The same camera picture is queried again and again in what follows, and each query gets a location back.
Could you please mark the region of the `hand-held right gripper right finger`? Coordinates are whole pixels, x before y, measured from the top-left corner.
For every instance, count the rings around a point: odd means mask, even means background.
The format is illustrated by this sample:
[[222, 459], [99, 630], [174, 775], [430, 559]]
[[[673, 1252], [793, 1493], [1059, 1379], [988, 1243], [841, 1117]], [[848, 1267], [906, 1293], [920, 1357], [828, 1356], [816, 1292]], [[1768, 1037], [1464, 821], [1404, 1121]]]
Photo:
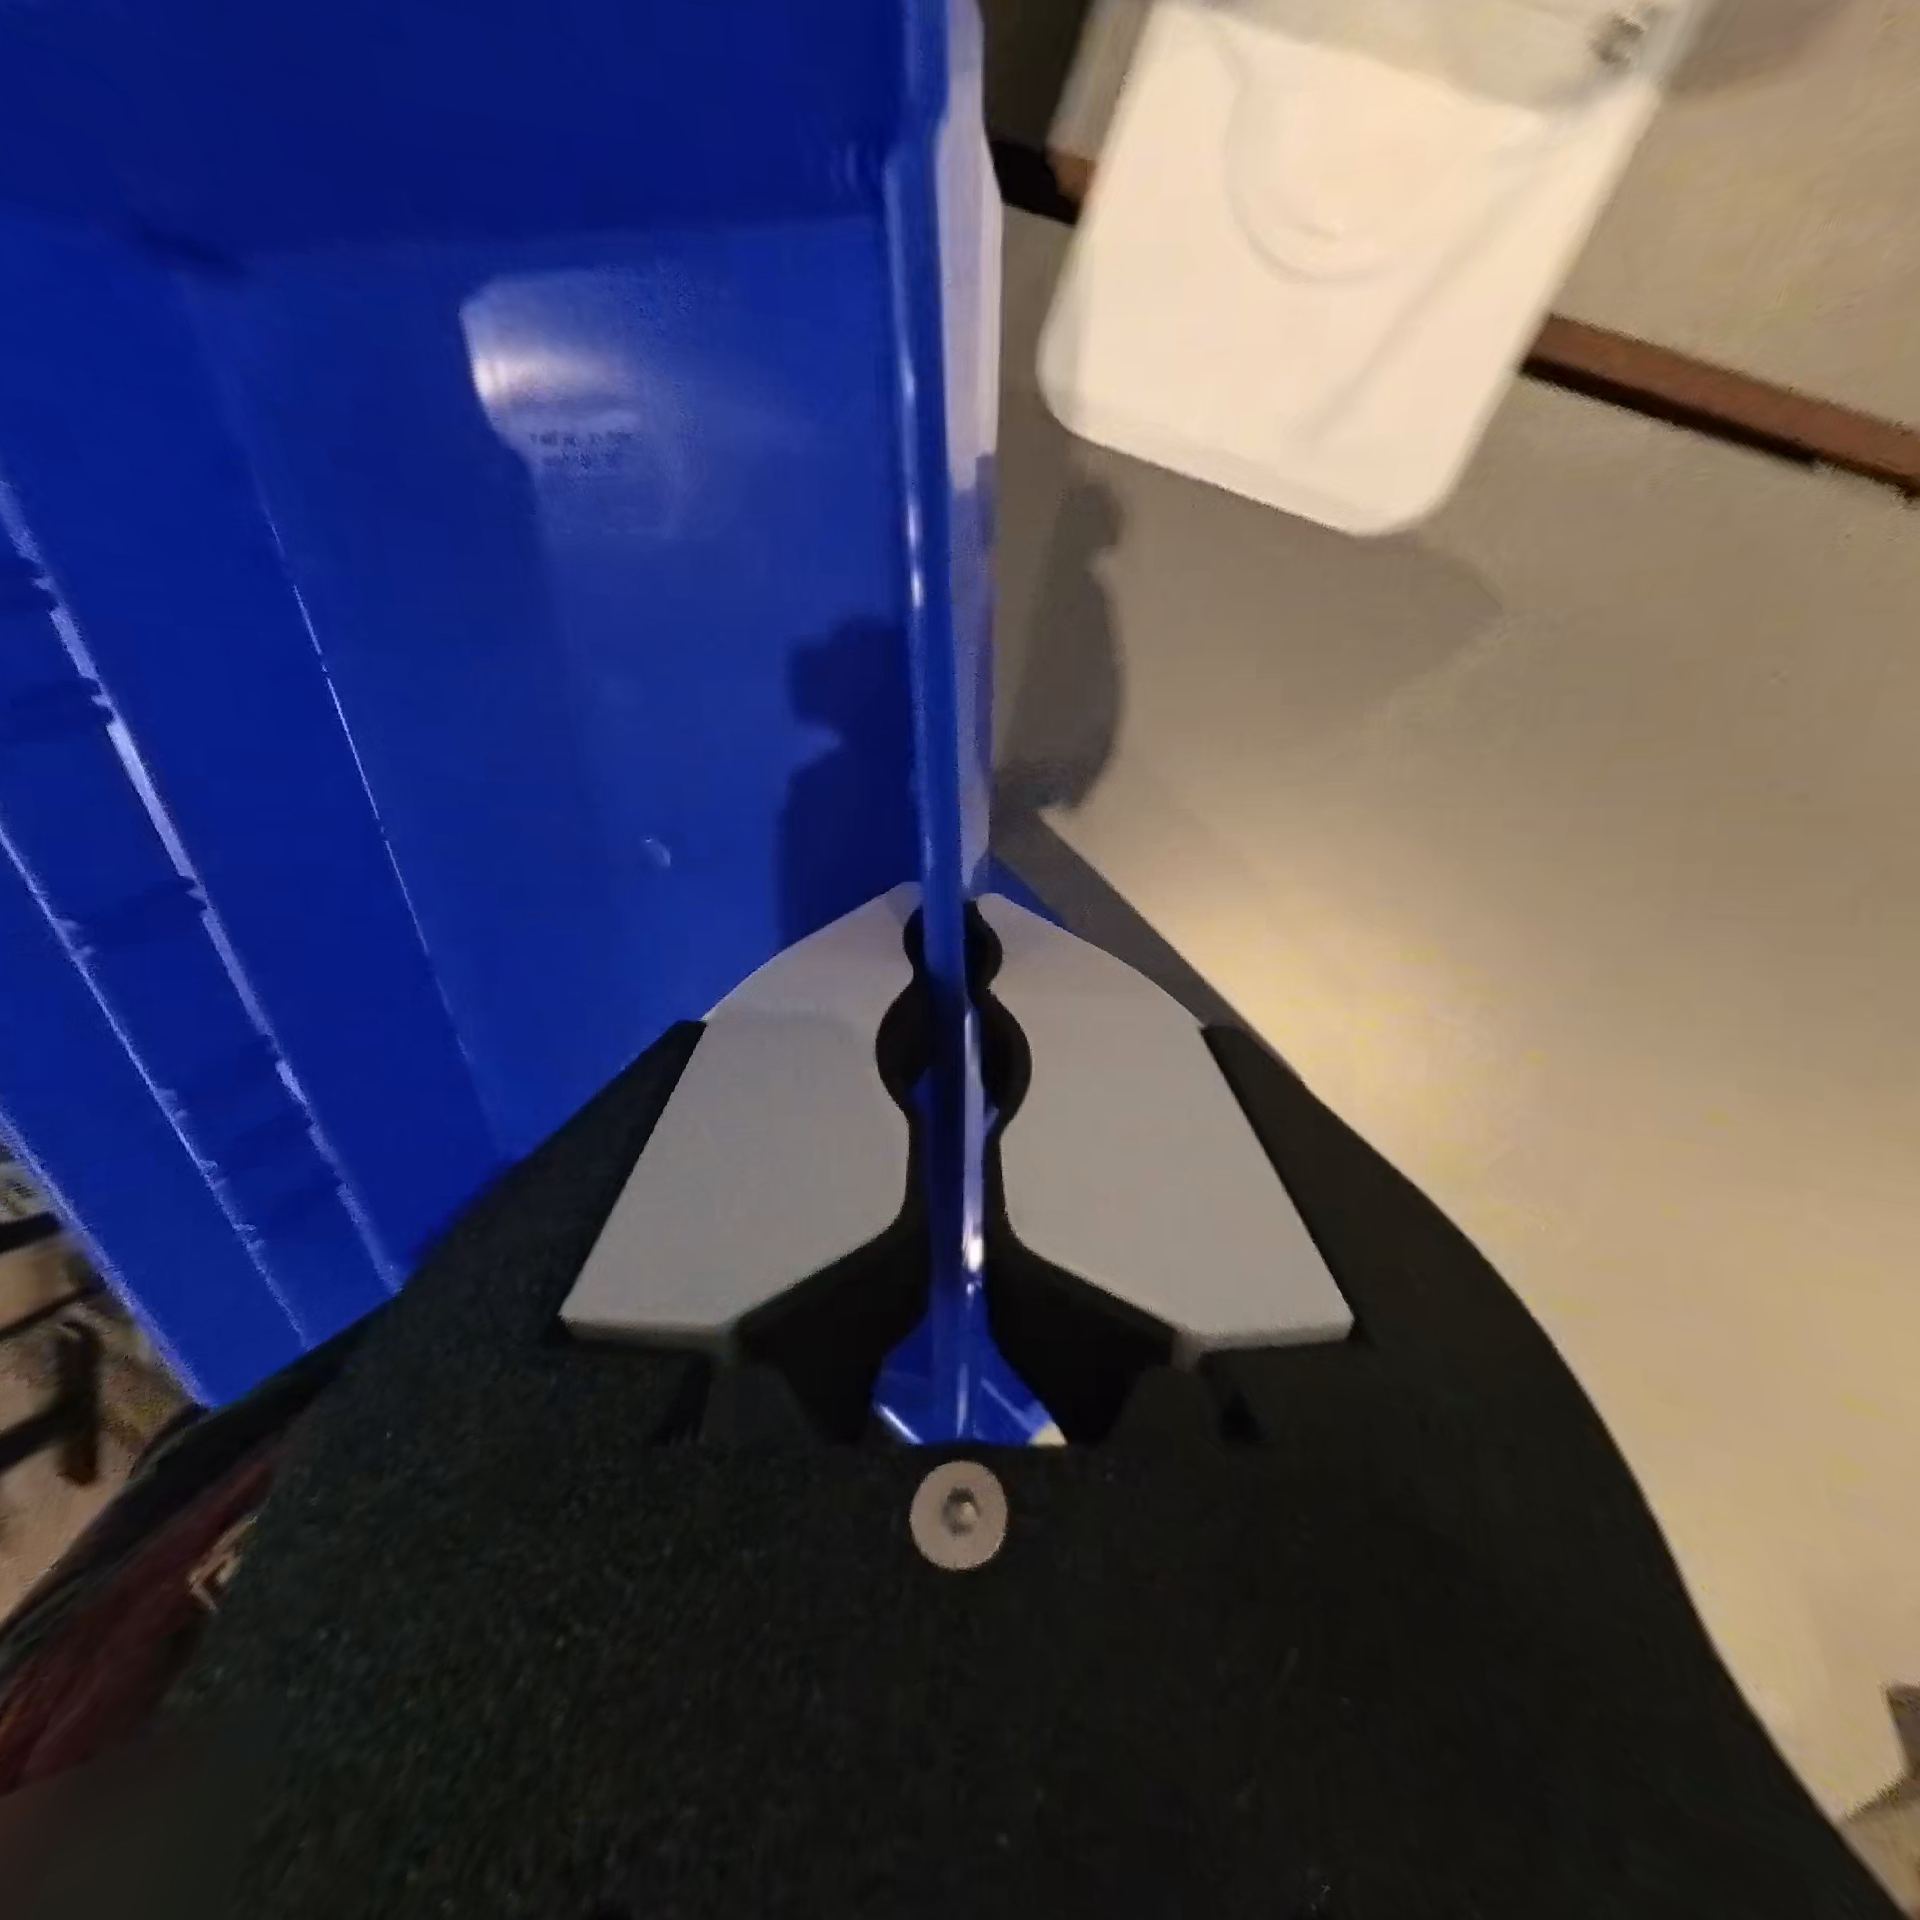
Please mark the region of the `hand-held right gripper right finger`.
[[1353, 1307], [1205, 1025], [1160, 983], [1008, 896], [984, 896], [995, 1096], [1016, 1245], [1170, 1334], [1180, 1359], [1324, 1345]]

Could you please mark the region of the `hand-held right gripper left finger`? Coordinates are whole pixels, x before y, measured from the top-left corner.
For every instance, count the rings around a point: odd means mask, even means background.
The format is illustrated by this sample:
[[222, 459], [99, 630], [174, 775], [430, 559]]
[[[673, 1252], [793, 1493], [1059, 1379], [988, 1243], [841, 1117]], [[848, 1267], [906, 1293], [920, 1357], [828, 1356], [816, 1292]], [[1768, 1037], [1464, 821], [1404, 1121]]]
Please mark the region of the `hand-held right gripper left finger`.
[[709, 1011], [563, 1303], [570, 1334], [723, 1353], [756, 1310], [897, 1222], [910, 1133], [881, 1023], [915, 983], [920, 907], [901, 883]]

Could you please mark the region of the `blue plastic bin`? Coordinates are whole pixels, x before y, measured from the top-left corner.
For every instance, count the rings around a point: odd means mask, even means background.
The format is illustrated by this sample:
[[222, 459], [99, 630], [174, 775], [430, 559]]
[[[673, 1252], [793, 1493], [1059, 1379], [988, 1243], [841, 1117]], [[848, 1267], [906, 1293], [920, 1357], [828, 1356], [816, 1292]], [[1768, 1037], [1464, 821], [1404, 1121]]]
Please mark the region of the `blue plastic bin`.
[[986, 855], [981, 4], [5, 4], [5, 1136], [180, 1385]]

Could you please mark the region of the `dark reddish cloth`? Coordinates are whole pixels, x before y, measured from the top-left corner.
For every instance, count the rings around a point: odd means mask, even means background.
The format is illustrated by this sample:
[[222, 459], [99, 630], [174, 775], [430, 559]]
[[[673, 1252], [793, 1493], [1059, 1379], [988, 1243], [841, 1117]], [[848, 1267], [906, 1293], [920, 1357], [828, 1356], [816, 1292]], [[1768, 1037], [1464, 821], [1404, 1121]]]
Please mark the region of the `dark reddish cloth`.
[[5, 1620], [12, 1807], [137, 1736], [225, 1608], [307, 1392], [171, 1420]]

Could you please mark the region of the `sign stand with white base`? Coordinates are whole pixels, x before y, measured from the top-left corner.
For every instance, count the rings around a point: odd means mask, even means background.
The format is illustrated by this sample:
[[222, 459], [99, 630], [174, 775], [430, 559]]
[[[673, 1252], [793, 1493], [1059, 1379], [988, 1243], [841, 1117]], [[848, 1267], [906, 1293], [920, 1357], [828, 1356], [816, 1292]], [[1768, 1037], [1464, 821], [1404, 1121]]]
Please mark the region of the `sign stand with white base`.
[[1041, 390], [1077, 438], [1404, 533], [1456, 487], [1696, 4], [1090, 4]]

